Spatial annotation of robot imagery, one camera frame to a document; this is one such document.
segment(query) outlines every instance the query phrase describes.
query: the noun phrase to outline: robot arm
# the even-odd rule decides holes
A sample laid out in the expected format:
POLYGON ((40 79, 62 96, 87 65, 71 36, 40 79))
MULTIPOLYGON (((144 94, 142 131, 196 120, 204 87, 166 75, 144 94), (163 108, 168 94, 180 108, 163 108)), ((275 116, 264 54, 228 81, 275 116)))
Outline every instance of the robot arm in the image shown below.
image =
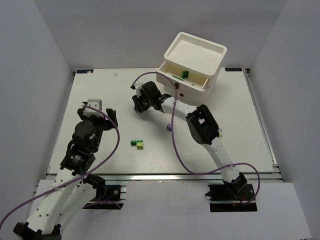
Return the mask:
MULTIPOLYGON (((142 84, 137 81, 131 88, 136 90, 136 95, 132 97, 134 110, 142 113, 153 107, 163 113, 172 114, 175 99, 169 94, 161 94, 154 82, 142 84)), ((233 164, 219 138, 219 126, 206 105, 196 107, 178 101, 174 115, 187 122, 192 138, 208 151, 218 167, 233 164)), ((235 196, 247 184, 245 176, 236 166, 221 169, 220 173, 224 184, 235 196)))
MULTIPOLYGON (((102 101, 99 99, 88 99, 84 104, 99 111, 102 109, 102 101)), ((106 112, 118 126, 116 111, 107 109, 106 112)), ((92 109, 79 108, 77 113, 82 121, 75 127, 52 185, 56 191, 47 194, 25 222, 17 223, 13 232, 19 239, 61 240, 61 232, 82 207, 95 196, 105 194, 105 180, 94 174, 83 179, 77 191, 72 193, 81 181, 74 180, 87 173, 96 159, 94 153, 99 149, 103 131, 114 128, 109 120, 92 109)))

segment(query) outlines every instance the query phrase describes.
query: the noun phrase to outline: lego brick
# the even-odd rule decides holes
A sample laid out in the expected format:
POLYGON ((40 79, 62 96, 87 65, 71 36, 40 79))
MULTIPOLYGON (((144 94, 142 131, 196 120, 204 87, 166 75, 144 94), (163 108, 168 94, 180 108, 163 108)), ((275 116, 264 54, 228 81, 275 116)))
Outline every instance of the lego brick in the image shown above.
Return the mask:
POLYGON ((183 78, 183 79, 186 79, 187 77, 189 77, 189 71, 182 71, 182 73, 181 73, 181 77, 183 78))
POLYGON ((171 127, 171 124, 170 124, 170 123, 168 123, 168 124, 166 125, 166 129, 167 129, 169 132, 171 132, 172 127, 171 127))
POLYGON ((131 146, 136 146, 137 143, 143 143, 143 142, 144 142, 143 140, 132 140, 132 141, 130 141, 131 146))
POLYGON ((136 148, 137 149, 144 149, 144 143, 143 142, 137 142, 136 143, 136 148))

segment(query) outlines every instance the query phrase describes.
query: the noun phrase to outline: black sticker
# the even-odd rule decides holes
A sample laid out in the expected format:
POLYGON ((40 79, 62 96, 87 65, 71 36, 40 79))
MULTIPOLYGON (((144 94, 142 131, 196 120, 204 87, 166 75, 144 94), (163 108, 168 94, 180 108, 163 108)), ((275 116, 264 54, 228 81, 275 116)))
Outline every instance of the black sticker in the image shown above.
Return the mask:
POLYGON ((76 71, 77 74, 92 74, 93 72, 93 69, 78 69, 76 71))
POLYGON ((241 67, 225 67, 226 72, 242 72, 241 67))
POLYGON ((257 212, 257 204, 250 202, 247 205, 232 203, 210 203, 211 213, 257 212))

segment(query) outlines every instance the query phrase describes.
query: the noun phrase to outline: white backdrop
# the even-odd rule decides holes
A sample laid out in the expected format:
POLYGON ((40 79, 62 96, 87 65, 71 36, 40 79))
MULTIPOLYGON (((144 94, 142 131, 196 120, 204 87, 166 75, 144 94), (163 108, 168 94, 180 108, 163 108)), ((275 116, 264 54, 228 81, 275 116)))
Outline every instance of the white backdrop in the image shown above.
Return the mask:
POLYGON ((179 32, 225 45, 224 66, 249 68, 286 0, 34 2, 74 71, 159 67, 179 32))
POLYGON ((315 240, 320 239, 319 13, 319 1, 289 0, 251 70, 281 173, 293 182, 315 240))
MULTIPOLYGON (((32 0, 0 1, 0 219, 44 178, 72 85, 72 72, 32 0)), ((29 206, 2 226, 14 239, 29 206)))

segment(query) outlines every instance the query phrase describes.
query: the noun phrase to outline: metal frame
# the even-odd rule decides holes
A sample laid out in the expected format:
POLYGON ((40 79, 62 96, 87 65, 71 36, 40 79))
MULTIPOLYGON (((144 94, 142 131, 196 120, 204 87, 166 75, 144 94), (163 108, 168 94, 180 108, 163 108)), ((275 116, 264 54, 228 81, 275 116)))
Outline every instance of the metal frame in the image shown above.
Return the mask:
MULTIPOLYGON (((260 179, 263 182, 283 182, 280 170, 277 165, 274 165, 273 172, 268 173, 260 173, 260 179)), ((197 176, 191 174, 132 174, 132 175, 117 175, 117 174, 109 174, 109 175, 99 175, 104 178, 106 182, 114 182, 117 181, 120 183, 127 183, 128 181, 206 181, 206 182, 219 182, 222 183, 222 178, 220 173, 197 176)), ((258 181, 258 177, 255 173, 244 173, 245 178, 249 183, 256 183, 258 181)), ((48 174, 46 176, 46 180, 55 179, 55 174, 48 174)))
POLYGON ((270 142, 269 135, 268 135, 268 133, 266 131, 265 123, 264 123, 263 119, 261 118, 260 109, 259 109, 259 107, 257 105, 256 99, 255 99, 255 94, 254 94, 254 92, 252 91, 252 88, 251 88, 250 75, 249 75, 247 70, 243 70, 243 74, 244 74, 244 77, 245 77, 246 84, 248 86, 248 90, 249 90, 249 93, 250 93, 250 96, 251 96, 251 99, 252 99, 252 103, 253 103, 253 106, 254 106, 254 110, 255 110, 256 116, 258 117, 258 121, 259 121, 259 124, 260 124, 260 128, 262 130, 262 134, 263 134, 263 138, 264 138, 265 144, 267 145, 269 154, 270 154, 271 159, 272 159, 272 163, 273 164, 278 164, 277 160, 276 160, 276 156, 275 156, 274 150, 273 150, 271 142, 270 142))

